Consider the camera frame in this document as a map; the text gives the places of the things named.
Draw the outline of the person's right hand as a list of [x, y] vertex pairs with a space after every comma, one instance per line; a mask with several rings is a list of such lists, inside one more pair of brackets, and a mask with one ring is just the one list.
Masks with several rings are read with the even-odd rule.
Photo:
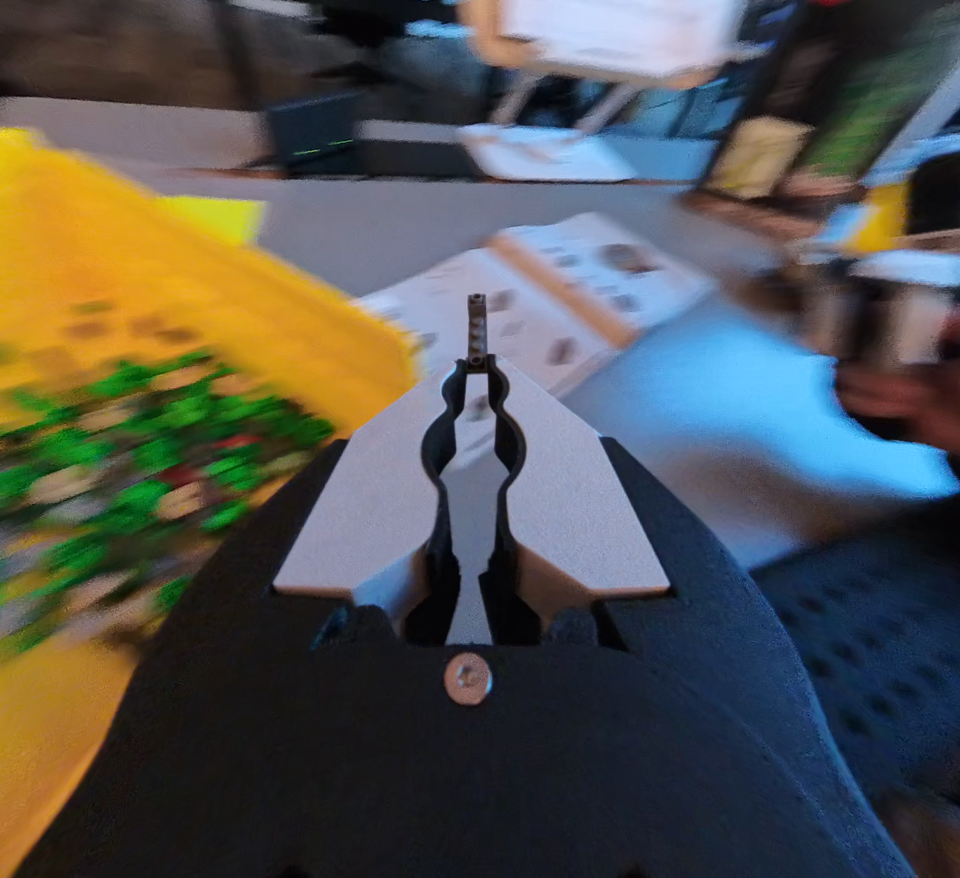
[[882, 372], [839, 361], [833, 390], [844, 412], [883, 440], [926, 445], [959, 456], [958, 314], [942, 335], [937, 364], [907, 372]]

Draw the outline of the green brick pieces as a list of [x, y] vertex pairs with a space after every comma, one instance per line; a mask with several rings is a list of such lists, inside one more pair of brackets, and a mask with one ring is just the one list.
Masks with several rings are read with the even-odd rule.
[[2, 341], [2, 664], [143, 644], [336, 434], [190, 328], [78, 310], [45, 347]]

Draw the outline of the black power box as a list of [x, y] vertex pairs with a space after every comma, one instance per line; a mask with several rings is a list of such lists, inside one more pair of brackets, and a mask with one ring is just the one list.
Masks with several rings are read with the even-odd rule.
[[276, 163], [293, 178], [358, 175], [363, 98], [362, 91], [346, 90], [267, 106], [263, 118]]

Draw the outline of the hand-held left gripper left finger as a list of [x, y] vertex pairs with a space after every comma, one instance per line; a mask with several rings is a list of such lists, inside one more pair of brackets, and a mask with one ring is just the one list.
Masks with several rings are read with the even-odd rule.
[[465, 391], [459, 359], [354, 432], [273, 579], [276, 592], [379, 608], [408, 643], [447, 642], [461, 572], [443, 473]]

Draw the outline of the adjoining grey desk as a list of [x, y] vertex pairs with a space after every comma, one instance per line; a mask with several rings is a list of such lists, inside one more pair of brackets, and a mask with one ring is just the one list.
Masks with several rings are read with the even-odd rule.
[[[265, 120], [253, 112], [15, 96], [2, 99], [1, 124], [60, 148], [170, 169], [226, 171], [272, 154]], [[630, 127], [607, 128], [601, 138], [637, 179], [655, 182], [696, 181], [718, 145], [644, 138]]]

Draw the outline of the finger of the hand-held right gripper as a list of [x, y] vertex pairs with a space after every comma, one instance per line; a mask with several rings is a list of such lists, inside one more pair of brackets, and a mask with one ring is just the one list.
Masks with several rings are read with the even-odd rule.
[[852, 265], [850, 274], [864, 280], [935, 288], [958, 288], [959, 255], [954, 253], [875, 253]]
[[890, 306], [893, 366], [938, 364], [942, 338], [953, 311], [954, 291], [951, 288], [898, 289]]

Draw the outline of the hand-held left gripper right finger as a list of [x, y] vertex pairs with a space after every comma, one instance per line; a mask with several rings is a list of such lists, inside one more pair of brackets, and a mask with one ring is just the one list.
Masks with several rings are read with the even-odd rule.
[[670, 580], [602, 436], [500, 356], [487, 360], [496, 493], [480, 575], [490, 637], [535, 645], [565, 612], [666, 596]]

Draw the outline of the yellow parts bin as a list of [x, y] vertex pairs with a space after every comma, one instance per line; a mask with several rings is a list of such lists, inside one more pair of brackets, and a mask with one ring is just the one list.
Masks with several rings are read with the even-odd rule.
[[[2, 130], [1, 191], [2, 342], [53, 344], [93, 303], [122, 329], [159, 316], [334, 424], [325, 445], [419, 379], [410, 338], [341, 291], [205, 234], [161, 195], [37, 133]], [[2, 876], [83, 778], [169, 614], [137, 646], [67, 634], [2, 664]]]
[[892, 250], [906, 233], [908, 198], [906, 181], [871, 188], [860, 201], [836, 208], [819, 238], [846, 257]]

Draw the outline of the black perforated chair part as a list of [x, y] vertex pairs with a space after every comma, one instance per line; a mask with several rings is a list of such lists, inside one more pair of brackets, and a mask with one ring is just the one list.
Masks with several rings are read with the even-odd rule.
[[810, 548], [751, 576], [864, 794], [958, 804], [958, 554], [892, 529]]

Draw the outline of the dark grey brick plate assembly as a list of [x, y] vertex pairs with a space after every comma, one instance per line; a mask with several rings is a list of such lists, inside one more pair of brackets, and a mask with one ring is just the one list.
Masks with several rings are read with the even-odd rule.
[[466, 299], [466, 355], [464, 366], [466, 373], [487, 373], [489, 365], [487, 296], [484, 293], [471, 293]]

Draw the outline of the black bamboo set box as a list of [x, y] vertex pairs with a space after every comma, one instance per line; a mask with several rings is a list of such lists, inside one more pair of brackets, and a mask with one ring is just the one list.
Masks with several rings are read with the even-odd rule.
[[959, 0], [798, 0], [685, 203], [810, 237], [958, 62]]

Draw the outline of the open instruction booklet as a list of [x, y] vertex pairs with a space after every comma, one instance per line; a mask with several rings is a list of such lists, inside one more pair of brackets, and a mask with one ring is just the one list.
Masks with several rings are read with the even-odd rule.
[[486, 350], [510, 381], [504, 410], [526, 468], [578, 471], [599, 440], [559, 401], [637, 341], [714, 293], [712, 276], [600, 212], [505, 228], [476, 249], [360, 298], [408, 333], [428, 375], [468, 362], [469, 297], [486, 302]]

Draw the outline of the yellow paper sheet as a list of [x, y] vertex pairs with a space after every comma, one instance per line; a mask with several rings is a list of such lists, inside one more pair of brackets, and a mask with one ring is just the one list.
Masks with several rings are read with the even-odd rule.
[[268, 202], [248, 199], [171, 195], [160, 196], [157, 203], [171, 215], [233, 247], [256, 244], [269, 212]]

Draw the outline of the black office chair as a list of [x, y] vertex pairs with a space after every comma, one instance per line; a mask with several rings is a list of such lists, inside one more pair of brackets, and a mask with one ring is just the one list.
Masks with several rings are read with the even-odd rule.
[[456, 0], [319, 0], [312, 6], [317, 18], [312, 29], [321, 36], [345, 41], [353, 59], [322, 66], [313, 80], [338, 81], [346, 87], [373, 88], [392, 83], [383, 67], [382, 52], [390, 41], [406, 35], [416, 21], [454, 24]]

